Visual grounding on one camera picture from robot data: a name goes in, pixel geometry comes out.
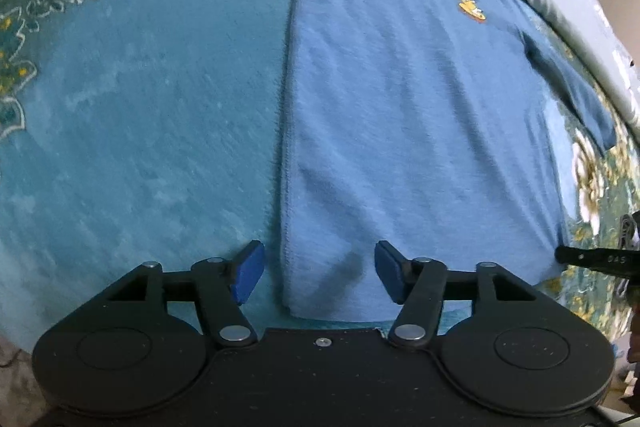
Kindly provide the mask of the light blue t-shirt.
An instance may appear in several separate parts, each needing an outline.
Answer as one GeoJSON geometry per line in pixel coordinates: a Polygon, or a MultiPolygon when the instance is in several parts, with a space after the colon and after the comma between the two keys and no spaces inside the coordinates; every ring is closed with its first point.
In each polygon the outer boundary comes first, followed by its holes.
{"type": "Polygon", "coordinates": [[[547,280],[566,233],[544,92],[616,142],[521,0],[293,0],[286,75],[283,298],[305,319],[390,315],[378,239],[547,280]]]}

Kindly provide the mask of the grey patterned cloth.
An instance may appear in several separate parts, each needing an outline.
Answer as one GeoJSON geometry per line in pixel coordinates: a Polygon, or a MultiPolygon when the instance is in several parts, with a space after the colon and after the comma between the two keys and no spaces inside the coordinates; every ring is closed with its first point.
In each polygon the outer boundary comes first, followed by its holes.
{"type": "Polygon", "coordinates": [[[1,425],[28,426],[36,395],[28,354],[1,339],[1,425]]]}

